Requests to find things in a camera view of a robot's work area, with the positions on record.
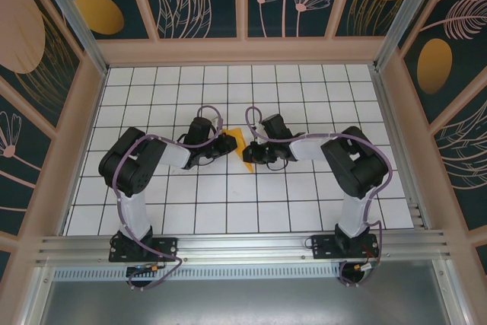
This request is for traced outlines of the grey metal sheet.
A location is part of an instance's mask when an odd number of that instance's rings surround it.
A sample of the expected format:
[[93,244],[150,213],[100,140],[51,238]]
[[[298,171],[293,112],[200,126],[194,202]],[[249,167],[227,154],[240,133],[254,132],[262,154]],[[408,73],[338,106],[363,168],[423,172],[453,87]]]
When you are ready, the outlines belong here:
[[365,284],[334,278],[40,281],[27,325],[475,325],[445,265],[388,262]]

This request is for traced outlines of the aluminium side rail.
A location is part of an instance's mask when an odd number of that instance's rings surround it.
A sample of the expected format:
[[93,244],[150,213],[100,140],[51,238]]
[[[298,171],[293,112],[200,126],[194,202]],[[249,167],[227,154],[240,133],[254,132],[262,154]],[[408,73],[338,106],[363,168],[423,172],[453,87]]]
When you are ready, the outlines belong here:
[[418,212],[417,215],[412,215],[413,224],[415,227],[430,230],[432,229],[431,220],[428,217],[424,199],[412,168],[412,162],[409,158],[399,120],[397,119],[393,108],[392,99],[388,94],[381,73],[376,71],[372,66],[369,68],[369,72],[371,73],[371,80],[377,95],[380,111],[384,118],[408,207],[411,211],[416,210]]

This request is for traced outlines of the aluminium mounting rail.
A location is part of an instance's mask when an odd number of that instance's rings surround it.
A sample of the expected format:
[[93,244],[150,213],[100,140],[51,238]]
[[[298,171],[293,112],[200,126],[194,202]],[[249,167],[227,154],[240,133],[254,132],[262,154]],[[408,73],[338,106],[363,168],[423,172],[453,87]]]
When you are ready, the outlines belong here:
[[[305,246],[309,233],[183,234],[177,256],[189,264],[299,263],[313,260]],[[107,265],[109,236],[45,237],[35,261],[51,266]],[[439,230],[383,231],[381,259],[445,260],[451,249]]]

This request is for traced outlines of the wall panel orange oval pink feathers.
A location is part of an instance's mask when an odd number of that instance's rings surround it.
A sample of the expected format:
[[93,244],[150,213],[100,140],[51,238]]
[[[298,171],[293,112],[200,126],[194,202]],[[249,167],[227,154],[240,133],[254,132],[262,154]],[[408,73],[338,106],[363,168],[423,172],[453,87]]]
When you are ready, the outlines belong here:
[[431,123],[487,66],[487,0],[437,0],[404,61]]

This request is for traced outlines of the wall panel pink leaf outlines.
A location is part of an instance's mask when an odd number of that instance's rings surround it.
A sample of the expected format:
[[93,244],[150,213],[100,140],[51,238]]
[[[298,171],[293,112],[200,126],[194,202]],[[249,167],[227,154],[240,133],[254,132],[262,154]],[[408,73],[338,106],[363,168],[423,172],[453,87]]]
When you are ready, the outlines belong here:
[[434,136],[467,229],[487,225],[487,101],[466,106]]

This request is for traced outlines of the wall panel single flower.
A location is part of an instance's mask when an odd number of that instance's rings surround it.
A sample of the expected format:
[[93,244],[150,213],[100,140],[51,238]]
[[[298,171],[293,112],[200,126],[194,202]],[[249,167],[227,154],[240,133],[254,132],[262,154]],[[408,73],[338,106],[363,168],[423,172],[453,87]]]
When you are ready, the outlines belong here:
[[0,95],[0,231],[17,236],[51,139]]

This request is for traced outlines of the wall panel large pink circle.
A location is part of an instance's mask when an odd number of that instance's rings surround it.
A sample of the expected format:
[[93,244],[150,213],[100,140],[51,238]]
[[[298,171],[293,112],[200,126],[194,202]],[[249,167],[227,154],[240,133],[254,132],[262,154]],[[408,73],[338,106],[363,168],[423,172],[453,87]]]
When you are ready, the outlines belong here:
[[0,0],[0,77],[58,125],[79,58],[40,0]]

